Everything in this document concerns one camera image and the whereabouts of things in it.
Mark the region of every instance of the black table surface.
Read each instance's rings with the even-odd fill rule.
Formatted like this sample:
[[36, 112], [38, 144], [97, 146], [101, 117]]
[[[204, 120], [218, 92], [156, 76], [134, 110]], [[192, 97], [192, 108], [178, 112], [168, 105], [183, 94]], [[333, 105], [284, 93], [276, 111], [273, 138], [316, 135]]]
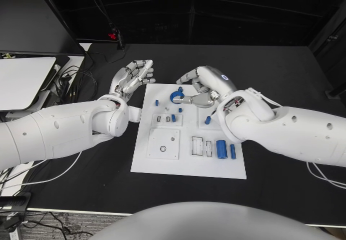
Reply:
[[[93, 44], [88, 51], [104, 53], [108, 61], [123, 56], [113, 43]], [[332, 87], [307, 47], [129, 44], [126, 57], [116, 63], [106, 63], [100, 54], [91, 57], [97, 97], [108, 93], [120, 68], [133, 60], [152, 59], [156, 83], [175, 84], [194, 68], [209, 65], [224, 72], [238, 89], [253, 87], [284, 106], [346, 117], [342, 102], [325, 96]], [[81, 101], [93, 91], [90, 81]], [[142, 86], [130, 106], [143, 107], [145, 93]], [[306, 224], [346, 226], [346, 190], [312, 176], [306, 162], [245, 141], [247, 180], [136, 173], [132, 163], [137, 131], [139, 123], [130, 122], [121, 137], [83, 152], [61, 178], [28, 188], [29, 208], [133, 214], [169, 203], [209, 201], [267, 210]], [[77, 154], [51, 160], [31, 181], [59, 175], [75, 158]], [[333, 180], [346, 182], [346, 168], [323, 165], [320, 169]]]

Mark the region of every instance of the monitor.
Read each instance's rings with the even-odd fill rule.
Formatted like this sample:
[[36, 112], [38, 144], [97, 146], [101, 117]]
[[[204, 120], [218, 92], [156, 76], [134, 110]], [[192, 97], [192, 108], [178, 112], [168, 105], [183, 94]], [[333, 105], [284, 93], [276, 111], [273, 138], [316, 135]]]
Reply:
[[85, 55], [52, 0], [0, 0], [0, 53]]

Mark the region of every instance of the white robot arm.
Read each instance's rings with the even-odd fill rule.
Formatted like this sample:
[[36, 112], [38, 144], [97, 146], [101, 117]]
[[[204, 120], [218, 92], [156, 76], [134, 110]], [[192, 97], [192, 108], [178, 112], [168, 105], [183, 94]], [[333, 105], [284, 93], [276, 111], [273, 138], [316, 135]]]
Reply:
[[[230, 78], [209, 66], [196, 68], [176, 83], [189, 79], [192, 84], [198, 80], [199, 88], [208, 87], [202, 94], [211, 96], [209, 100], [219, 101], [215, 116], [234, 143], [253, 140], [290, 158], [346, 167], [346, 118], [281, 106], [253, 88], [237, 90]], [[189, 101], [178, 96], [173, 101], [202, 108], [214, 105], [196, 102], [198, 96], [188, 98]], [[271, 109], [264, 100], [280, 107]]]
[[120, 137], [129, 121], [140, 121], [142, 109], [129, 107], [127, 101], [137, 87], [155, 82], [146, 79], [153, 76], [152, 66], [152, 60], [133, 61], [113, 78], [110, 94], [97, 101], [52, 106], [0, 123], [0, 170], [67, 157]]

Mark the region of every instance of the black wall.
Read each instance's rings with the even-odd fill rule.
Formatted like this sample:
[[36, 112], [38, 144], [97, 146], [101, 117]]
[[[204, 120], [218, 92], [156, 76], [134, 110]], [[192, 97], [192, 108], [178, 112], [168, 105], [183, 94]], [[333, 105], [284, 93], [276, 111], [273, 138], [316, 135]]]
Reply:
[[[77, 38], [110, 40], [94, 0], [54, 0]], [[306, 46], [342, 0], [103, 0], [127, 43]]]

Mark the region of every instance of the white pegboard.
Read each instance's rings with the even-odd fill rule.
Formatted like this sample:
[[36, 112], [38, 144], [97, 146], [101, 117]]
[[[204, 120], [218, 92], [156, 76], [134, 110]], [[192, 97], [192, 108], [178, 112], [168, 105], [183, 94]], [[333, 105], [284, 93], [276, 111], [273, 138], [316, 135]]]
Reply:
[[[214, 178], [247, 179], [243, 145], [235, 145], [237, 159], [231, 159], [231, 144], [217, 121], [212, 119], [211, 124], [205, 124], [217, 108], [198, 108], [189, 104], [175, 104], [170, 101], [170, 94], [183, 88], [183, 94], [195, 96], [198, 94], [192, 85], [176, 84], [149, 84], [146, 86], [146, 96], [142, 110], [142, 119], [139, 125], [137, 141], [133, 155], [132, 172], [201, 176]], [[157, 116], [170, 116], [175, 114], [182, 120], [178, 122], [155, 122]], [[179, 131], [179, 156], [178, 159], [165, 159], [149, 157], [152, 151], [150, 133], [153, 129]], [[204, 156], [192, 155], [192, 137], [202, 137]], [[227, 141], [227, 159], [218, 159], [217, 141]], [[212, 156], [207, 156], [207, 141], [212, 142]]]

